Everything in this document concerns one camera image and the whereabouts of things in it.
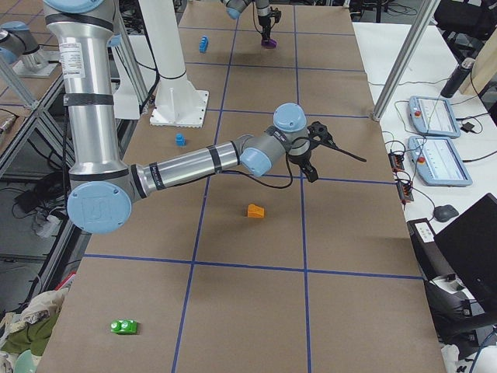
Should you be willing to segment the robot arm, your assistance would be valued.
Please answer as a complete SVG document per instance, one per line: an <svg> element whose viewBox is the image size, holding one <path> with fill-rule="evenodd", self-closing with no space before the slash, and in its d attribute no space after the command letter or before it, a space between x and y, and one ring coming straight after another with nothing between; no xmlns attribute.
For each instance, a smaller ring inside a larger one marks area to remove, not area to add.
<svg viewBox="0 0 497 373"><path fill-rule="evenodd" d="M189 81L173 4L140 1L151 54L158 58L158 97L151 124L201 127L208 91ZM132 203L165 190L222 173L242 164L263 176L283 156L298 165L309 182L318 179L311 165L314 134L296 103L276 108L273 125L261 136L243 135L220 145L146 166L127 165L120 155L111 88L108 45L118 32L119 1L43 1L47 28L56 36L64 78L64 105L71 125L75 163L66 203L70 220L81 230L104 234L122 227Z"/></svg>
<svg viewBox="0 0 497 373"><path fill-rule="evenodd" d="M273 10L269 5L269 1L263 0L221 0L225 6L226 12L232 19L238 19L240 15L250 6L254 5L258 17L259 25L262 27L261 45L268 47L273 39L271 38L271 18L273 17Z"/></svg>

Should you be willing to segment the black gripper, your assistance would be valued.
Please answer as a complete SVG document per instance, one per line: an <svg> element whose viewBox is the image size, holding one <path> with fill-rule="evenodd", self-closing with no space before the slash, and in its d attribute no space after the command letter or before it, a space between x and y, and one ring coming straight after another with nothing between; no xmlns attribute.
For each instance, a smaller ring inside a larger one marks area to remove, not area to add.
<svg viewBox="0 0 497 373"><path fill-rule="evenodd" d="M259 25L262 27L262 40L270 41L271 20L270 16L259 16Z"/></svg>
<svg viewBox="0 0 497 373"><path fill-rule="evenodd" d="M311 143L307 137L299 137L292 141L288 158L291 163L301 168L308 182L318 180L318 171L311 165Z"/></svg>

